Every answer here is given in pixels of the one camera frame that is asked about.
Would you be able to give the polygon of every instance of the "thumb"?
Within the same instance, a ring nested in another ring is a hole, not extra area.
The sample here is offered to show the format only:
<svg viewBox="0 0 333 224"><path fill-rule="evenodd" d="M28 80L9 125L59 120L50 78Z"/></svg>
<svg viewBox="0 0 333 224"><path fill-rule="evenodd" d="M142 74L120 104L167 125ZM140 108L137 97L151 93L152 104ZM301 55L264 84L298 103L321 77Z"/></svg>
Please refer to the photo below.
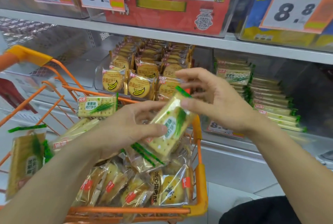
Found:
<svg viewBox="0 0 333 224"><path fill-rule="evenodd" d="M137 125L135 129L132 130L132 136L134 139L140 140L148 137L160 137L165 135L168 128L161 124L147 124L147 125Z"/></svg>
<svg viewBox="0 0 333 224"><path fill-rule="evenodd" d="M214 109L214 106L201 100L196 100L193 98L182 99L181 107L197 114L206 115L210 118L215 117L214 113L216 111Z"/></svg>

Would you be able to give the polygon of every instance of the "black pants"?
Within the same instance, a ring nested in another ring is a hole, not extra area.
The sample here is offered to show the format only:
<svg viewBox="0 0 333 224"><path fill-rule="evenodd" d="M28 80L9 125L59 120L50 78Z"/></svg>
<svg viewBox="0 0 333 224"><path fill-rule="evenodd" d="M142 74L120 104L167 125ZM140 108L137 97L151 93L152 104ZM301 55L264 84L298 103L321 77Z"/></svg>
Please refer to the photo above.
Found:
<svg viewBox="0 0 333 224"><path fill-rule="evenodd" d="M301 224L285 196L253 200L224 213L219 224Z"/></svg>

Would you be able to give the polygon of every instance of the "red box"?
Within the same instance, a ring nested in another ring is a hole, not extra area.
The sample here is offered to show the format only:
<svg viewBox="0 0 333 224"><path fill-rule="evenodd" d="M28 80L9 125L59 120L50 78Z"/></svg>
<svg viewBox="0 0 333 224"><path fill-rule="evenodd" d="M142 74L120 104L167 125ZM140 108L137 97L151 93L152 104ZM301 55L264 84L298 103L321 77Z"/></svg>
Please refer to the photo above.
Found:
<svg viewBox="0 0 333 224"><path fill-rule="evenodd" d="M106 21L218 35L230 0L125 0L125 13L105 11Z"/></svg>

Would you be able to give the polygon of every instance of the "metal shelf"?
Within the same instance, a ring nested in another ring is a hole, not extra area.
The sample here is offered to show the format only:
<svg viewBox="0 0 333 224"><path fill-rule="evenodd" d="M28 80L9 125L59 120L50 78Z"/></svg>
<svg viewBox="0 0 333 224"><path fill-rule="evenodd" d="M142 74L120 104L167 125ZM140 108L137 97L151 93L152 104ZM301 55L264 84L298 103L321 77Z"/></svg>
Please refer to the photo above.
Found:
<svg viewBox="0 0 333 224"><path fill-rule="evenodd" d="M216 49L227 49L239 52L261 54L279 58L290 58L308 62L318 62L333 64L333 54L305 49L295 49L283 46L256 44L251 42L239 41L232 33L228 33L225 38L206 37L191 35L186 33L177 33L171 31L162 31L149 28L138 28L119 24L99 23L91 21L89 18L71 19L58 16L40 15L34 13L0 9L0 16L39 21L49 24L57 24L73 28L84 28L89 30L109 32L120 35L131 35L138 37L154 38L173 42L183 42L199 46L206 46Z"/></svg>

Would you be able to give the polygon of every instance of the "orange metal basket wire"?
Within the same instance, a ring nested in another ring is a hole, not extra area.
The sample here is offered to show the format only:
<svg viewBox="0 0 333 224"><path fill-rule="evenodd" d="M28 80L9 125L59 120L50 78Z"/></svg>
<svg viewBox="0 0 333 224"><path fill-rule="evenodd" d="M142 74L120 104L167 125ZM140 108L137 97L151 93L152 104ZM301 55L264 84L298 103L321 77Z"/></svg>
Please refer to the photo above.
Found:
<svg viewBox="0 0 333 224"><path fill-rule="evenodd" d="M66 69L66 67L58 60L52 58L51 56L36 52L34 50L28 49L26 47L16 45L8 49L3 55L0 56L0 71L7 69L8 67L19 62L31 62L38 66L43 66L52 70L56 74L56 79L62 83L62 87L68 90L70 95L75 101L77 101L77 93L80 92L83 95L98 95L107 96L103 93L91 92L85 90L82 85L74 78L74 76ZM71 87L64 80L64 78L55 70L53 67L46 65L48 62L54 62L62 70L73 79L74 83L77 84L79 88ZM65 115L70 119L68 114L59 106L59 103L63 101L69 109L75 113L75 109L64 99L64 95L61 95L52 83L49 81L43 81L43 85L28 99L26 99L22 104L20 104L13 112L6 116L2 121L0 121L0 127L5 124L10 118L12 118L17 112L22 110L33 98L35 98L39 93L41 93L46 88L51 88L59 96L59 99L55 104L47 111L45 115L37 122L36 125L43 123L46 116L51 115L56 119L63 127L67 128L61 121L59 121L51 112L57 106ZM135 103L138 101L125 99L119 97L119 100L123 104ZM189 205L178 208L119 208L119 207L71 207L65 222L78 223L119 223L122 217L109 217L112 214L124 214L124 213L136 213L138 217L134 222L147 222L147 221L168 221L170 223L176 223L177 221L182 221L185 217L190 216L200 216L206 213L208 208L208 196L206 189L206 175L204 165L202 163L201 157L201 145L200 140L202 138L200 120L197 116L193 121L193 135L191 137L192 142L196 144L198 153L194 158L198 158L198 165L194 170L195 175L195 187L196 187L196 205ZM57 135L59 135L54 129L50 128ZM0 161L1 165L10 157L10 152Z"/></svg>

